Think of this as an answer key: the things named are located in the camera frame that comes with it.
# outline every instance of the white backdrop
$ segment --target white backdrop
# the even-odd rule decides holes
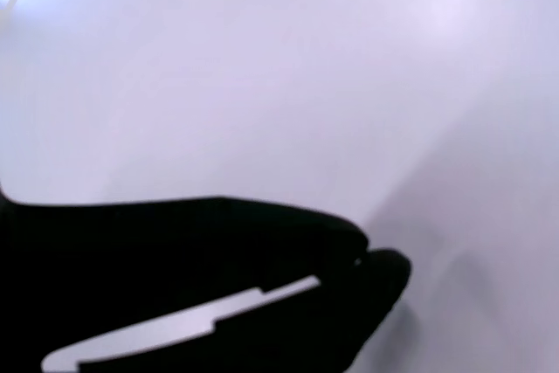
[[[332,211],[416,266],[351,371],[553,371],[558,5],[18,0],[3,189]]]

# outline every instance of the white wall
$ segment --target white wall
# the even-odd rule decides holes
[[[342,214],[416,266],[352,371],[547,373],[557,5],[19,0],[0,30],[2,185]]]

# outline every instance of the white table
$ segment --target white table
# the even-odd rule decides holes
[[[559,316],[547,322],[555,332],[514,316],[559,296],[544,291],[539,258],[558,245],[558,178],[545,163],[559,155],[558,4],[18,0],[0,30],[3,189],[22,203],[231,195],[332,211],[414,258],[407,302],[423,335],[408,351],[413,371],[511,371],[526,331],[540,339],[521,355],[532,369],[559,330]],[[519,286],[506,263],[535,223]],[[441,244],[440,255],[463,252],[433,266]],[[498,263],[487,257],[496,249],[506,249]],[[476,270],[497,279],[499,325],[516,320],[505,337],[483,329],[483,298],[452,290]],[[538,301],[510,303],[530,287]],[[373,347],[393,342],[380,338],[389,324],[355,372],[382,360]],[[472,346],[482,336],[498,348]]]

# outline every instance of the black holder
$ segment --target black holder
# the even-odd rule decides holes
[[[79,373],[326,372],[349,368],[405,289],[411,263],[368,252],[347,220],[227,197],[21,205],[0,195],[6,371],[57,349],[259,287],[321,285],[216,322],[215,332]]]

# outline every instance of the white surface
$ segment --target white surface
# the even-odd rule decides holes
[[[3,187],[362,219],[506,70],[500,2],[19,0],[0,58]]]
[[[0,33],[3,187],[342,214],[416,266],[351,371],[554,371],[557,5],[19,0]]]

